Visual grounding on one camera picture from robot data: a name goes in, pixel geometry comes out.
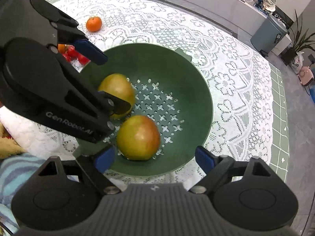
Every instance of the blue striped cloth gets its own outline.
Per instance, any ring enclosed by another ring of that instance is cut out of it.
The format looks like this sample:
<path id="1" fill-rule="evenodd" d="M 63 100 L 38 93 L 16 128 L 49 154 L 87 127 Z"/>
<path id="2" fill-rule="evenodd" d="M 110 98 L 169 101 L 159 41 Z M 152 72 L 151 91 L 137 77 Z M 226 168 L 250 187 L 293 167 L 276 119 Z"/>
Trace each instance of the blue striped cloth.
<path id="1" fill-rule="evenodd" d="M 0 219 L 13 233 L 18 230 L 18 225 L 11 212 L 12 198 L 44 162 L 24 153 L 5 159 L 0 165 Z"/>

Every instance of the pink appliance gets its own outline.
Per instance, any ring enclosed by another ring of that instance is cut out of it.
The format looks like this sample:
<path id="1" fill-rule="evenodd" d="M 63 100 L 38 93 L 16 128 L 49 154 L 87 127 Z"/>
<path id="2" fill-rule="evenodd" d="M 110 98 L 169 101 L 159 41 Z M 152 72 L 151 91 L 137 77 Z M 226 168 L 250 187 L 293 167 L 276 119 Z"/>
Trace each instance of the pink appliance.
<path id="1" fill-rule="evenodd" d="M 304 66 L 298 73 L 302 85 L 307 86 L 314 80 L 314 75 L 309 66 Z"/>

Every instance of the green colander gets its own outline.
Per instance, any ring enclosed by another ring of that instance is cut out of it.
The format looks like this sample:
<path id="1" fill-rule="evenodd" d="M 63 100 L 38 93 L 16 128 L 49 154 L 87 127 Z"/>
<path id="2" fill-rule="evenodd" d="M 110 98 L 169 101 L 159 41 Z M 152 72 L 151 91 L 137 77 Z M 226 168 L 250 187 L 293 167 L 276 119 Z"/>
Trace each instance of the green colander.
<path id="1" fill-rule="evenodd" d="M 150 160 L 128 160 L 117 150 L 110 169 L 130 176 L 156 176 L 185 165 L 194 157 L 196 146 L 205 142 L 213 116 L 211 94 L 192 58 L 181 49 L 146 43 L 116 46 L 105 53 L 108 62 L 89 63 L 81 71 L 83 79 L 97 89 L 110 74 L 126 75 L 136 93 L 128 116 L 150 117 L 161 135 L 161 146 Z M 78 140 L 76 153 L 94 154 L 108 143 L 115 145 L 123 121 L 113 121 L 115 132 L 101 143 Z"/>

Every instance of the gray trash can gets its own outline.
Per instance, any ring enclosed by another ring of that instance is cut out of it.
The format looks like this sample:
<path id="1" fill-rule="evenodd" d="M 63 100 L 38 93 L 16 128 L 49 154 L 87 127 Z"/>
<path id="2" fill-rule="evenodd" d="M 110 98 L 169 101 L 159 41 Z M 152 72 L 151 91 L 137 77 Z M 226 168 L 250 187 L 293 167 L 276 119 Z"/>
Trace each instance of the gray trash can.
<path id="1" fill-rule="evenodd" d="M 250 42 L 265 57 L 287 33 L 288 30 L 281 22 L 268 15 Z"/>

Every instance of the cherry tomato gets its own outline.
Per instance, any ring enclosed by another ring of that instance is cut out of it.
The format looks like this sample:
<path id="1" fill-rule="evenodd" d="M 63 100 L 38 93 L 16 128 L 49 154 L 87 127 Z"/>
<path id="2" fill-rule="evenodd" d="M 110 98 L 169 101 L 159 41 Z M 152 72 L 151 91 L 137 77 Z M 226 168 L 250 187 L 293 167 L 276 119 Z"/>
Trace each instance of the cherry tomato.
<path id="1" fill-rule="evenodd" d="M 90 61 L 87 57 L 83 56 L 82 54 L 78 55 L 78 60 L 80 64 L 83 66 L 85 66 Z"/>
<path id="2" fill-rule="evenodd" d="M 71 59 L 76 59 L 79 56 L 79 52 L 75 50 L 73 45 L 67 45 L 67 54 Z"/>
<path id="3" fill-rule="evenodd" d="M 64 58 L 66 59 L 66 61 L 71 62 L 70 57 L 68 56 L 67 53 L 62 54 L 64 56 Z"/>
<path id="4" fill-rule="evenodd" d="M 66 45 L 65 44 L 58 44 L 58 50 L 61 54 L 64 54 L 66 52 Z"/>

